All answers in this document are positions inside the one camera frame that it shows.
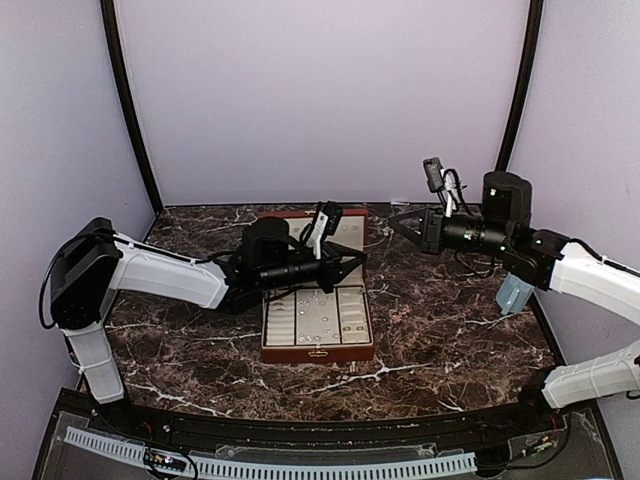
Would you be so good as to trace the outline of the beige jewelry tray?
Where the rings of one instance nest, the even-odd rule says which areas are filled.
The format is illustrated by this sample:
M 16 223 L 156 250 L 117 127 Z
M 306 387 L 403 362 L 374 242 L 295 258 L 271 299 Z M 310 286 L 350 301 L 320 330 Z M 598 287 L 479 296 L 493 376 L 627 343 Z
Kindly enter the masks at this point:
M 266 347 L 346 347 L 373 342 L 365 290 L 337 287 L 331 293 L 302 288 L 278 292 L 265 304 Z

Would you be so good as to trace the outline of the wooden jewelry box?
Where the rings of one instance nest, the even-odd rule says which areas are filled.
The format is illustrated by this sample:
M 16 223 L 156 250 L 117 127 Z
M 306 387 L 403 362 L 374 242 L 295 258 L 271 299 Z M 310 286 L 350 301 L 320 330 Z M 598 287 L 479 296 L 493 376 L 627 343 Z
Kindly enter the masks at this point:
M 316 283 L 263 302 L 261 358 L 267 364 L 345 363 L 373 359 L 374 335 L 358 267 L 331 293 Z

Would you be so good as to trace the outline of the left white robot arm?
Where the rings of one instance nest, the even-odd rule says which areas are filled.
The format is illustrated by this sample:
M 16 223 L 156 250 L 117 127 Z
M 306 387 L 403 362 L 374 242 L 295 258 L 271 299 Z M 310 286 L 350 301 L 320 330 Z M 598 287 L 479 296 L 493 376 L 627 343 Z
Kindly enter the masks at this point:
M 328 240 L 332 231 L 331 225 L 313 223 L 295 238 L 285 219 L 267 216 L 244 229 L 235 250 L 198 259 L 140 243 L 96 217 L 50 261 L 38 296 L 39 320 L 44 329 L 64 335 L 91 396 L 103 405 L 103 421 L 120 436 L 131 436 L 141 427 L 141 415 L 124 400 L 105 332 L 111 297 L 137 291 L 239 314 L 276 289 L 315 283 L 330 293 L 367 259 L 362 250 Z

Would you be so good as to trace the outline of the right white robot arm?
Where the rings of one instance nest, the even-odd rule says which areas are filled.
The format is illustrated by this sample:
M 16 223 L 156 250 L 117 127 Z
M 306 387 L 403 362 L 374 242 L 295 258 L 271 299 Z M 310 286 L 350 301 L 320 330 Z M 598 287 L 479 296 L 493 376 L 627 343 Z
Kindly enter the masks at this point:
M 501 262 L 507 275 L 496 295 L 503 314 L 519 312 L 534 290 L 583 299 L 633 323 L 639 321 L 639 273 L 597 253 L 585 241 L 547 229 L 534 229 L 531 184 L 510 172 L 483 178 L 480 212 L 451 207 L 397 215 L 390 227 L 421 252 L 477 253 Z M 639 344 L 533 375 L 524 400 L 510 413 L 521 434 L 534 432 L 556 410 L 585 400 L 623 393 L 639 397 Z

